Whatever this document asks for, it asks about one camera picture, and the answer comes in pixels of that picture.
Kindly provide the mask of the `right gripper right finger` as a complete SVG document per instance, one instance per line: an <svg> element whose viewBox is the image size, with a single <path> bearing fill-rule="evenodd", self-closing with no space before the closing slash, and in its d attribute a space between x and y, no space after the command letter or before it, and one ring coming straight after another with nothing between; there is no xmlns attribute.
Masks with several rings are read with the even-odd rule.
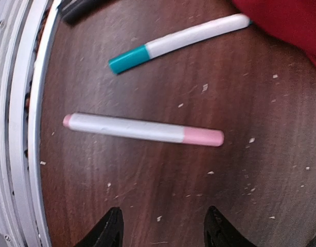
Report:
<svg viewBox="0 0 316 247"><path fill-rule="evenodd" d="M256 247L256 245L245 238L215 206L210 206L206 212L203 235L205 246Z"/></svg>

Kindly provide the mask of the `red backpack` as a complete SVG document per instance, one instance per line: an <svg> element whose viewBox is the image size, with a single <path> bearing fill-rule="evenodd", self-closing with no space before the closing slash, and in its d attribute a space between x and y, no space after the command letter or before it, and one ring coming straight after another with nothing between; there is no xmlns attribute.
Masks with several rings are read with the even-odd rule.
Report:
<svg viewBox="0 0 316 247"><path fill-rule="evenodd" d="M303 50L316 67L316 1L232 1L266 33Z"/></svg>

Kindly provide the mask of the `pink white marker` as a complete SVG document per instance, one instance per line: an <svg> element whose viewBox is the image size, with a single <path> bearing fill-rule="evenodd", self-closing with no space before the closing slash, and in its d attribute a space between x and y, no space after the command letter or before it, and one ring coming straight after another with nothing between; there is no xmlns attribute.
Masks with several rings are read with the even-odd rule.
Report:
<svg viewBox="0 0 316 247"><path fill-rule="evenodd" d="M219 147L224 142L220 130L171 125L84 113L68 114L63 125L74 131L110 136Z"/></svg>

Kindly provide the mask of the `teal white marker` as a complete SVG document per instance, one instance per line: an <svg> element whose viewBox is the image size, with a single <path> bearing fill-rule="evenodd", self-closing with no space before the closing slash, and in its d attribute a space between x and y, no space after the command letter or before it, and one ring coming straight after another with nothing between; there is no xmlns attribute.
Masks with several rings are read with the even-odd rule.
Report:
<svg viewBox="0 0 316 247"><path fill-rule="evenodd" d="M133 67L146 63L174 50L195 44L225 33L250 26L251 19L242 14L221 17L200 25L192 26L123 53L109 60L109 67L115 74L121 74Z"/></svg>

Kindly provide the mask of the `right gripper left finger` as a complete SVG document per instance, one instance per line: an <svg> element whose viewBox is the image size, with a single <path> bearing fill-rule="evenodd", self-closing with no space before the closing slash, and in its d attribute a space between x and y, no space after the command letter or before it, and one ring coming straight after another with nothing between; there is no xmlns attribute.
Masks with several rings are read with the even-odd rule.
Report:
<svg viewBox="0 0 316 247"><path fill-rule="evenodd" d="M124 219L119 207L111 207L97 224L75 246L122 246Z"/></svg>

